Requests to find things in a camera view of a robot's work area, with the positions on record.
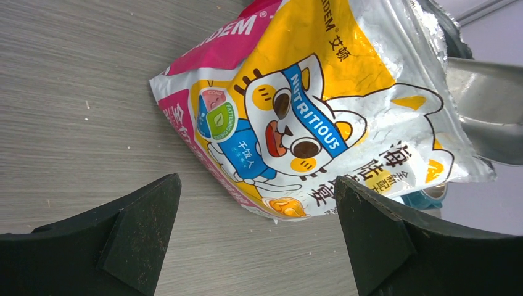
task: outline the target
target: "plastic bag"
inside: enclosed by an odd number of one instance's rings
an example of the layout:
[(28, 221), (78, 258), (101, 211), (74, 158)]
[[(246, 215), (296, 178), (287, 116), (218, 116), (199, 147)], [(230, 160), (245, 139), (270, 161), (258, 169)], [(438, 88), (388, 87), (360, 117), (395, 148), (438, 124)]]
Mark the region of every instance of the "plastic bag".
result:
[(415, 1), (255, 1), (150, 85), (242, 207), (336, 214), (337, 176), (399, 202), (495, 177), (461, 129), (442, 36)]

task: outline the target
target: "gray wooden surface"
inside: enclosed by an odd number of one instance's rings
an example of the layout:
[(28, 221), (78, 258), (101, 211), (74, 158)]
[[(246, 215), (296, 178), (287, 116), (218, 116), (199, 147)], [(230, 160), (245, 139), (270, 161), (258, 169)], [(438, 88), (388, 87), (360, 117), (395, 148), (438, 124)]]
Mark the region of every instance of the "gray wooden surface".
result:
[(356, 295), (336, 216), (274, 225), (242, 209), (150, 93), (149, 78), (247, 2), (3, 1), (0, 232), (176, 172), (182, 199), (157, 295)]

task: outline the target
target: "metal container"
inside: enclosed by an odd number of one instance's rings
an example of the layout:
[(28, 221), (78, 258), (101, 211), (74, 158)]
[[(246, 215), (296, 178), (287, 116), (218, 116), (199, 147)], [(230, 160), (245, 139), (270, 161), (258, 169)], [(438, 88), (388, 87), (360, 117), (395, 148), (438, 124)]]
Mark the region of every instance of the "metal container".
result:
[(523, 67), (448, 58), (447, 84), (477, 153), (523, 165)]

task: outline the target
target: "yellow shape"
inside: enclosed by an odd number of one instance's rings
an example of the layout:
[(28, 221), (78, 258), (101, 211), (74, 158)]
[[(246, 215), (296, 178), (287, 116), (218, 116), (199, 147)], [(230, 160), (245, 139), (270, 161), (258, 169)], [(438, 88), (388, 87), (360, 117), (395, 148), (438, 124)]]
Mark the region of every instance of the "yellow shape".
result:
[(372, 178), (365, 181), (367, 188), (372, 189), (379, 194), (386, 194), (389, 192), (396, 182), (391, 182), (393, 178), (390, 177), (390, 172), (387, 170), (379, 171), (378, 174), (372, 174)]
[(414, 97), (402, 97), (399, 99), (392, 99), (390, 101), (396, 105), (400, 105), (400, 106), (404, 106), (407, 108), (417, 110), (421, 106), (423, 106), (423, 104), (425, 104), (427, 99), (422, 96), (414, 96)]
[(298, 173), (306, 173), (316, 167), (316, 160), (314, 158), (295, 158), (290, 162), (290, 168)]
[(352, 126), (350, 123), (339, 121), (336, 123), (336, 127), (340, 131), (344, 141), (350, 138), (350, 135), (352, 134)]
[(276, 94), (276, 89), (268, 84), (258, 86), (252, 93), (252, 102), (256, 107), (264, 111), (269, 111), (273, 108), (273, 98)]
[(302, 84), (303, 84), (303, 89), (308, 91), (309, 90), (309, 85), (310, 85), (310, 71), (309, 71), (309, 68), (305, 68), (302, 71)]
[(270, 200), (269, 205), (273, 210), (285, 216), (293, 218), (303, 218), (308, 216), (305, 214), (302, 203), (291, 197)]
[[(330, 0), (328, 6), (326, 3), (289, 1), (282, 6), (233, 84), (243, 85), (242, 77), (252, 77), (254, 69), (264, 75), (274, 73), (315, 53), (323, 75), (310, 68), (310, 89), (323, 84), (323, 93), (317, 94), (320, 98), (365, 96), (393, 86), (394, 77), (356, 22), (349, 1)], [(289, 26), (291, 30), (282, 30)], [(343, 46), (335, 46), (333, 51), (331, 43), (338, 44), (338, 41), (343, 42)], [(343, 56), (344, 48), (349, 55)]]
[(427, 178), (425, 179), (425, 183), (430, 183), (434, 180), (436, 180), (444, 171), (445, 167), (435, 161), (435, 160), (429, 160), (429, 169), (427, 170)]
[(434, 139), (434, 150), (443, 150), (443, 146), (438, 139)]
[(258, 193), (255, 186), (249, 185), (245, 182), (236, 183), (233, 181), (233, 184), (235, 184), (236, 187), (238, 187), (241, 192), (243, 192), (245, 195), (247, 195), (247, 197), (249, 197), (250, 200), (253, 200), (253, 201), (255, 200), (256, 204), (259, 204), (258, 202), (262, 201), (262, 196), (260, 195), (260, 193)]
[(354, 146), (360, 145), (361, 143), (365, 142), (365, 140), (367, 140), (368, 137), (369, 137), (369, 131), (366, 130), (365, 134), (363, 134), (361, 139), (359, 139), (358, 142), (354, 143)]

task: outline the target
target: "blue headband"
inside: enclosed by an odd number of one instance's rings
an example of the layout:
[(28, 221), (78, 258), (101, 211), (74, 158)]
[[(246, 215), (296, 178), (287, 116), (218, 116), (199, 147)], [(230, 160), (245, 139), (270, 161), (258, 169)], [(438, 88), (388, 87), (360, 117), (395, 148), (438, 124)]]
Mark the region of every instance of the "blue headband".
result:
[(345, 152), (348, 147), (338, 129), (304, 93), (300, 67), (293, 65), (283, 70), (283, 75), (291, 86), (290, 105), (298, 120), (315, 136), (331, 157), (337, 157)]

